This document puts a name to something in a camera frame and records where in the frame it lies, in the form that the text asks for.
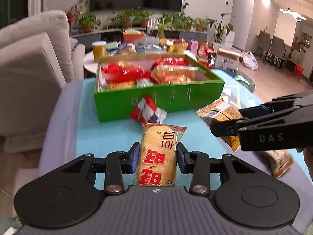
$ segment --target white round table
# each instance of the white round table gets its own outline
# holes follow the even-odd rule
[[[94,62],[94,54],[92,51],[85,54],[84,60],[83,60],[83,65],[87,71],[90,71],[94,74],[97,74],[98,63]]]

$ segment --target white plastic bag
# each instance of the white plastic bag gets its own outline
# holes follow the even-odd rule
[[[258,69],[258,62],[256,61],[254,55],[251,51],[248,52],[242,52],[242,59],[244,66],[250,68],[251,70],[257,70]]]

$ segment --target red stool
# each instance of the red stool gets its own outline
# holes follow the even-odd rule
[[[297,72],[297,70],[299,71],[299,77],[298,77],[298,82],[299,82],[299,80],[301,79],[302,72],[303,72],[303,68],[301,66],[296,65],[295,66],[295,70],[294,70],[294,72],[292,73],[291,76],[294,77],[296,72]]]

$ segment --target barcode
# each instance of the barcode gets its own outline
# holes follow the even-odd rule
[[[215,111],[215,110],[211,110],[209,113],[205,114],[202,118],[207,119],[207,120],[211,120],[212,118],[215,117],[215,115],[217,115],[219,112]]]

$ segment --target human hand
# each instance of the human hand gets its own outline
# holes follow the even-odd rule
[[[309,174],[313,179],[313,147],[300,147],[297,148],[297,152],[301,153],[303,151],[304,161],[306,166],[309,168]]]

